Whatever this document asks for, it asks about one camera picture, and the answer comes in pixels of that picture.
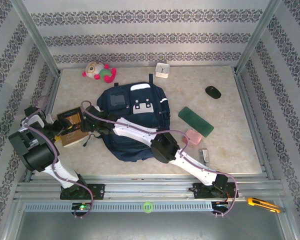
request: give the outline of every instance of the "yellow box cutter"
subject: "yellow box cutter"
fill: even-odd
[[[254,197],[249,197],[246,202],[251,205],[251,206],[259,206],[261,208],[265,208],[265,209],[268,209],[270,212],[273,212],[273,213],[284,213],[285,212],[285,209],[282,208],[282,207],[279,207],[277,205],[274,205],[272,203],[269,203],[269,202],[266,202],[266,201],[263,201],[261,199],[258,199],[258,198],[254,198]]]

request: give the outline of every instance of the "small white box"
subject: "small white box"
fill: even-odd
[[[155,67],[155,76],[158,78],[167,79],[169,71],[170,71],[169,64],[158,62]]]

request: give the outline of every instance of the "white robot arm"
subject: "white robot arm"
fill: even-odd
[[[151,148],[154,157],[158,161],[165,164],[176,165],[198,178],[205,186],[211,189],[213,188],[221,195],[225,193],[228,178],[224,174],[218,174],[183,152],[168,130],[158,131],[155,128],[140,126],[123,117],[115,117],[110,121],[106,118],[101,119],[100,116],[102,116],[102,113],[100,113],[98,108],[93,106],[90,106],[88,112],[91,116],[99,116],[100,120],[90,118],[89,122],[91,126],[97,126],[98,132],[108,131],[108,134],[125,136],[142,142]],[[53,171],[52,165],[55,156],[52,146],[42,137],[42,135],[49,136],[51,142],[54,142],[54,136],[56,133],[60,133],[65,129],[65,123],[62,124],[57,121],[47,123],[45,116],[36,114],[33,115],[26,124],[38,130],[40,134],[29,130],[27,126],[25,126],[25,122],[22,122],[20,130],[9,136],[12,146],[26,168],[30,171],[37,170],[39,172],[45,172],[54,177],[62,186],[61,194],[69,197],[77,196],[78,199],[86,199],[85,196],[87,192],[78,184],[74,184],[79,183],[87,186],[79,174],[73,169],[65,168],[59,158],[54,164],[55,170]]]
[[[118,124],[114,125],[113,132],[118,136],[125,136],[139,142],[142,142],[145,145],[151,147],[153,140],[156,138],[156,133],[158,130],[155,128],[147,128],[144,126],[140,126],[138,124],[134,124],[123,117],[120,117],[117,120]],[[153,133],[153,134],[146,134],[143,131],[138,129],[142,129],[145,132]],[[213,183],[216,181],[217,173],[208,172],[206,170],[214,171],[205,165],[201,164],[197,160],[193,159],[191,156],[186,154],[185,152],[181,152],[181,149],[178,149],[174,155],[175,159],[170,160],[168,163],[176,165],[191,175],[195,176],[199,179],[204,185],[212,186]]]

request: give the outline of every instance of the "green case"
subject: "green case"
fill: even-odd
[[[214,129],[214,126],[202,119],[187,106],[179,112],[178,116],[205,138],[208,137]]]

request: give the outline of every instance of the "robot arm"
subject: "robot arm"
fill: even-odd
[[[116,134],[142,142],[151,148],[154,157],[158,161],[164,164],[173,164],[184,169],[198,178],[217,196],[225,194],[228,177],[218,174],[183,152],[168,130],[158,131],[155,128],[147,128],[132,123],[123,117],[105,116],[98,108],[93,106],[88,107],[85,112],[100,119],[97,120],[94,117],[83,114],[85,120],[82,121],[84,126],[81,126],[81,129],[85,132],[97,131],[104,134]],[[26,116],[30,115],[28,108],[25,110],[25,113]],[[54,143],[54,136],[60,134],[68,127],[67,122],[58,120],[53,123],[47,123],[45,116],[42,114],[33,115],[26,124],[40,131],[45,136],[49,136],[48,138],[52,143]],[[87,197],[87,191],[83,187],[74,184],[78,183],[87,187],[88,185],[84,179],[73,169],[65,168],[59,158],[54,164],[55,171],[53,171],[52,165],[55,156],[50,144],[39,134],[29,130],[25,126],[25,121],[21,123],[19,131],[9,136],[9,141],[28,170],[47,173],[60,182],[62,186],[61,196],[72,199],[89,198],[89,196]]]
[[[113,128],[113,132],[116,135],[125,136],[148,145],[151,147],[154,157],[158,161],[165,164],[173,164],[184,169],[199,179],[206,186],[212,186],[216,181],[218,174],[206,171],[213,170],[193,159],[185,152],[181,152],[177,142],[170,133],[146,134],[145,132],[156,133],[158,130],[134,124],[123,117],[120,117],[117,120],[117,123],[118,124],[115,124]],[[142,129],[145,132],[137,130],[134,127]]]
[[[24,112],[27,115],[31,115],[37,110],[37,108],[29,107]],[[30,171],[44,172],[61,184],[61,194],[63,196],[78,197],[84,199],[87,196],[87,191],[78,185],[68,182],[77,182],[86,186],[87,184],[73,169],[66,168],[60,162],[58,157],[57,162],[54,164],[53,171],[52,164],[55,159],[51,146],[47,144],[46,140],[34,131],[29,130],[25,125],[31,126],[32,128],[40,131],[46,137],[49,136],[49,140],[54,143],[55,135],[59,135],[64,129],[68,128],[71,123],[67,121],[55,121],[54,123],[48,123],[43,114],[33,115],[27,123],[25,120],[21,122],[21,128],[10,135],[9,141],[12,144],[14,150],[19,155],[24,166]]]
[[[228,177],[224,174],[218,174],[213,169],[206,167],[183,152],[177,141],[169,133],[169,130],[158,131],[156,128],[147,128],[132,123],[123,117],[105,116],[98,107],[94,106],[89,106],[83,113],[83,116],[85,117],[85,122],[89,122],[85,126],[90,131],[96,130],[99,133],[116,134],[142,142],[151,148],[154,157],[158,161],[164,164],[173,164],[184,169],[198,178],[208,188],[208,191],[214,192],[215,196],[224,196],[226,194]],[[113,124],[109,123],[109,121],[98,120],[92,116],[99,119],[111,119],[110,122],[113,122]]]

